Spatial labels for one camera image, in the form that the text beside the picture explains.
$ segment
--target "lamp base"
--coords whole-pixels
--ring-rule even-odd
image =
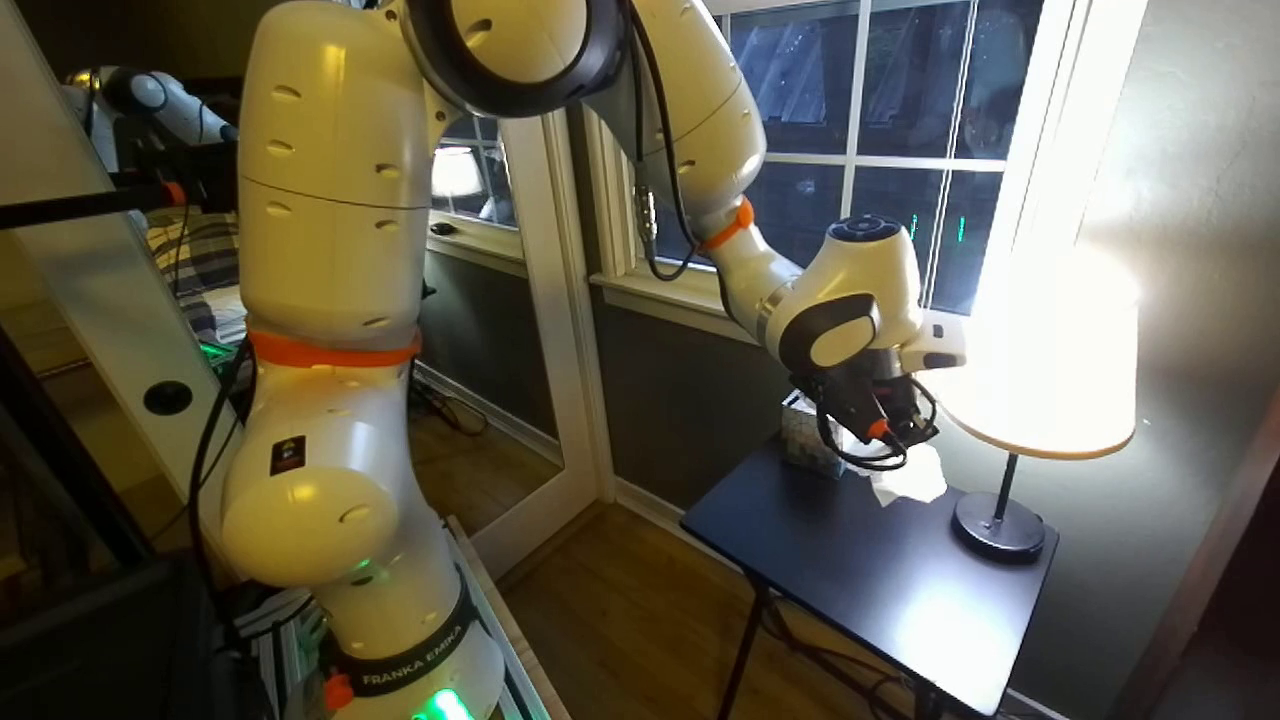
[[[964,540],[996,557],[1033,561],[1044,544],[1044,521],[1011,500],[1002,504],[1002,517],[996,517],[996,496],[961,496],[957,529]]]

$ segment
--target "white lampshade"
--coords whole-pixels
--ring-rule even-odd
[[[441,145],[433,159],[433,194],[481,194],[481,159],[473,149]]]
[[[1009,451],[1115,451],[1136,428],[1136,283],[1094,250],[1002,260],[983,275],[964,369],[924,384]]]

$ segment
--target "lamp stand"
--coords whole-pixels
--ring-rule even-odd
[[[1044,544],[1044,521],[1009,500],[1015,475],[1015,451],[1002,458],[1001,496],[961,496],[957,529],[996,557],[1035,557]]]

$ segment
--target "table leg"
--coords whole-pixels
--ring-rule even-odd
[[[729,720],[729,711],[730,711],[737,685],[742,678],[742,669],[746,669],[764,608],[769,608],[769,586],[751,576],[751,610],[746,610],[746,628],[742,628],[742,636],[737,643],[729,688],[718,694],[718,711],[715,711],[718,720]]]

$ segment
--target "black table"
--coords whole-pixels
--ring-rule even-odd
[[[834,633],[942,694],[991,716],[1033,625],[1054,533],[1033,561],[996,561],[950,529],[957,491],[875,504],[855,472],[817,475],[785,464],[780,442],[756,448],[681,521],[729,557],[756,602],[718,703],[730,711],[759,618],[788,595]]]

